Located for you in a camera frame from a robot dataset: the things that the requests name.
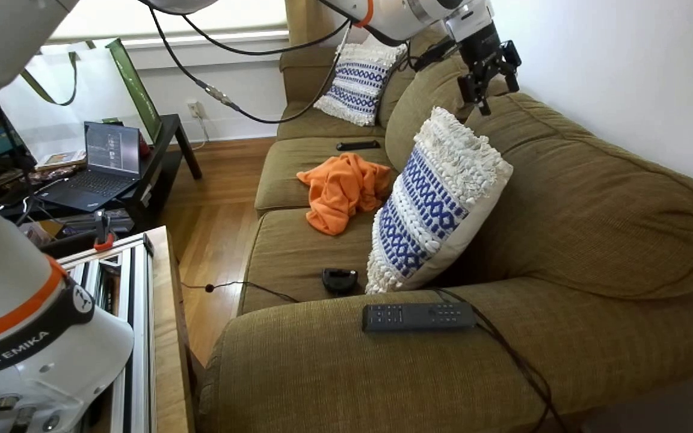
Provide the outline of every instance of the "wire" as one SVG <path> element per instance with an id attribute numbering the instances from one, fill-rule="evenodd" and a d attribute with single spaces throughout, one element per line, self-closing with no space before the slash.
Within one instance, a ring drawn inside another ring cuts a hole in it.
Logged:
<path id="1" fill-rule="evenodd" d="M 369 26 L 373 20 L 373 0 L 366 0 L 366 16 L 355 26 Z"/>
<path id="2" fill-rule="evenodd" d="M 275 290 L 275 288 L 270 288 L 270 285 L 261 285 L 261 283 L 254 283 L 254 281 L 245 281 L 245 279 L 243 279 L 243 281 L 240 281 L 240 279 L 236 279 L 236 281 L 223 281 L 223 283 L 204 283 L 204 285 L 180 281 L 180 285 L 195 288 L 195 290 L 207 290 L 207 294 L 212 294 L 212 290 L 216 290 L 216 288 L 225 288 L 225 285 L 249 285 L 249 288 L 264 290 L 264 294 L 270 294 L 270 295 L 276 295 L 276 299 L 281 299 L 281 300 L 301 304 L 298 299 L 294 299 L 294 295 L 289 295 L 289 294 L 281 294 L 281 290 Z"/>
<path id="3" fill-rule="evenodd" d="M 209 42 L 229 50 L 229 52 L 239 52 L 239 55 L 276 55 L 276 52 L 292 52 L 292 50 L 302 50 L 302 49 L 313 49 L 313 46 L 319 46 L 324 42 L 326 38 L 342 33 L 347 26 L 349 26 L 349 20 L 345 20 L 335 30 L 319 35 L 319 38 L 313 38 L 308 42 L 301 42 L 301 46 L 287 46 L 287 49 L 275 49 L 275 50 L 240 50 L 240 49 L 234 49 L 234 46 L 225 46 L 216 38 L 212 38 L 209 33 L 204 33 L 189 16 L 182 14 L 182 22 L 187 22 L 193 26 L 193 30 L 198 30 L 201 38 L 207 38 Z"/>
<path id="4" fill-rule="evenodd" d="M 275 119 L 270 119 L 270 118 L 258 118 L 258 115 L 248 113 L 245 109 L 240 109 L 239 103 L 234 103 L 234 100 L 229 99 L 229 94 L 209 86 L 209 83 L 201 81 L 198 74 L 193 74 L 193 71 L 178 59 L 175 50 L 170 49 L 165 33 L 162 30 L 156 9 L 153 9 L 152 5 L 148 5 L 148 11 L 152 11 L 153 26 L 156 26 L 156 33 L 158 33 L 164 49 L 168 50 L 168 55 L 174 57 L 175 67 L 178 67 L 187 80 L 193 80 L 198 86 L 201 86 L 204 94 L 215 95 L 215 99 L 216 99 L 219 103 L 223 103 L 225 109 L 231 109 L 231 110 L 236 110 L 236 113 L 240 113 L 240 115 L 245 115 L 245 118 L 249 118 L 249 119 L 254 119 L 254 122 L 261 122 L 261 124 L 292 122 L 292 119 L 305 115 L 308 110 L 313 110 L 313 109 L 316 109 L 316 100 L 326 91 L 329 80 L 332 80 L 332 74 L 335 74 L 335 70 L 336 70 L 336 63 L 338 63 L 338 55 L 342 55 L 342 50 L 336 50 L 336 55 L 335 55 L 335 59 L 332 59 L 332 65 L 329 65 L 326 80 L 323 81 L 317 95 L 316 95 L 302 110 L 298 110 L 298 113 L 294 113 L 294 115 L 289 115 L 289 118 L 275 118 Z"/>
<path id="5" fill-rule="evenodd" d="M 544 401 L 544 411 L 541 411 L 541 417 L 539 417 L 539 421 L 537 421 L 537 426 L 532 431 L 539 431 L 544 426 L 547 417 L 550 414 L 559 421 L 559 427 L 562 433 L 567 433 L 569 427 L 565 426 L 562 417 L 559 414 L 559 409 L 554 403 L 550 388 L 548 388 L 547 377 L 541 376 L 541 371 L 535 367 L 473 304 L 468 304 L 466 299 L 462 299 L 462 295 L 456 295 L 456 294 L 453 294 L 447 288 L 441 288 L 437 295 L 443 300 L 447 300 L 444 295 L 450 295 L 450 299 L 468 306 L 473 310 L 473 316 L 482 319 L 482 330 L 488 337 L 494 337 L 508 352 L 508 356 L 513 359 L 517 371 L 524 376 L 529 388 L 539 395 L 539 399 Z"/>

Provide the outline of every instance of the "orange cloth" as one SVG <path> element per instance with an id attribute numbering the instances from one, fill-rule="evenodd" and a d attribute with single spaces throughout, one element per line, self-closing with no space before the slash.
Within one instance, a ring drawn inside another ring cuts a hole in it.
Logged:
<path id="1" fill-rule="evenodd" d="M 295 177 L 308 186 L 305 221 L 326 236 L 345 234 L 358 210 L 376 211 L 390 190 L 390 169 L 352 152 L 298 170 Z"/>

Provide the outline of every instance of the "black device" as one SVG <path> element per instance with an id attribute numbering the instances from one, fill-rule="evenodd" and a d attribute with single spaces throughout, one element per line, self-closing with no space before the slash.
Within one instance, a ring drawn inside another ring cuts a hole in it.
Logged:
<path id="1" fill-rule="evenodd" d="M 465 304 L 373 304 L 363 308 L 363 331 L 473 330 Z"/>
<path id="2" fill-rule="evenodd" d="M 39 198 L 61 206 L 97 211 L 135 187 L 140 175 L 138 127 L 83 122 L 86 170 L 55 182 Z"/>
<path id="3" fill-rule="evenodd" d="M 332 295 L 347 295 L 358 288 L 358 272 L 355 270 L 323 270 L 323 285 Z"/>
<path id="4" fill-rule="evenodd" d="M 338 142 L 336 152 L 353 152 L 353 148 L 381 148 L 381 142 L 369 139 L 369 142 Z"/>

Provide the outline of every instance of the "black remote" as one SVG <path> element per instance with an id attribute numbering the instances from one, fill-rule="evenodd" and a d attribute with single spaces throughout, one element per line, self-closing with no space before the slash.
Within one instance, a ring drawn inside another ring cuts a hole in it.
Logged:
<path id="1" fill-rule="evenodd" d="M 353 152 L 353 148 L 381 148 L 376 139 L 371 142 L 338 142 L 336 152 Z"/>
<path id="2" fill-rule="evenodd" d="M 363 331 L 472 326 L 476 326 L 476 316 L 465 304 L 376 304 L 363 308 Z"/>

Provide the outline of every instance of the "throw pillow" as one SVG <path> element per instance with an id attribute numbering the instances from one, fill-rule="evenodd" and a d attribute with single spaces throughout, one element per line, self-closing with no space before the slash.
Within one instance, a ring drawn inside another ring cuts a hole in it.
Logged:
<path id="1" fill-rule="evenodd" d="M 329 91 L 316 109 L 355 124 L 376 124 L 378 100 L 401 52 L 403 46 L 382 46 L 373 35 L 345 42 Z"/>
<path id="2" fill-rule="evenodd" d="M 453 113 L 432 109 L 373 218 L 369 294 L 418 288 L 468 246 L 513 166 Z"/>

